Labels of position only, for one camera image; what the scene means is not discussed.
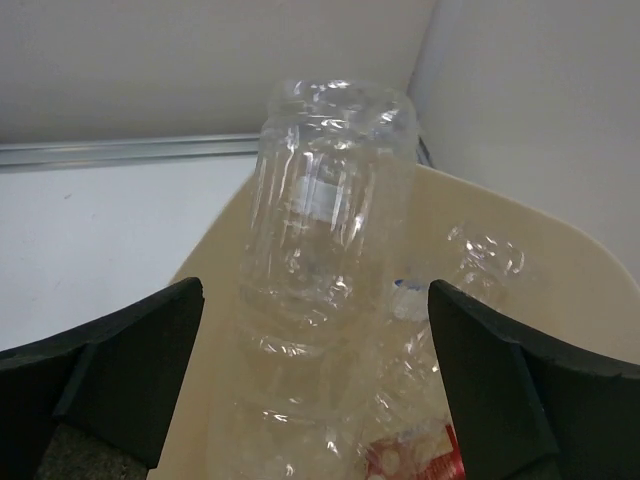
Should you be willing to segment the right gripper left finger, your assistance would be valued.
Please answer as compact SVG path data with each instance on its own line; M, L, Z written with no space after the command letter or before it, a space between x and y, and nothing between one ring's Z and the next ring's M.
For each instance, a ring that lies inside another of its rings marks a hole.
M1 353L4 479L144 479L157 467L204 308L191 277Z

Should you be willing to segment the red cap labelled bottle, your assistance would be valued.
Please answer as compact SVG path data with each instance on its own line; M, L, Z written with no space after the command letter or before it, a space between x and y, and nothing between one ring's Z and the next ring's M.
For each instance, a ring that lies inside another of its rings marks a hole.
M450 423L434 432L411 430L373 442L366 451L365 479L465 479L455 430Z

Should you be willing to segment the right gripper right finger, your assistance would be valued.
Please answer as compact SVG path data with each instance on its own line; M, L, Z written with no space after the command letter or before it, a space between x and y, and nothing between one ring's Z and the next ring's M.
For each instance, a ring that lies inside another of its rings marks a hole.
M469 479L636 479L639 367L511 319L444 280L428 310Z

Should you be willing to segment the clear bottle blue cap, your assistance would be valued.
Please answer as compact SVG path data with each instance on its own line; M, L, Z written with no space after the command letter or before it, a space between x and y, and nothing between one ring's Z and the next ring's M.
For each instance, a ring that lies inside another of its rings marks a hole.
M454 226L440 256L392 284L377 358L380 403L430 400L442 390L432 337L429 286L443 279L471 297L499 307L526 275L526 255L506 238L468 222Z

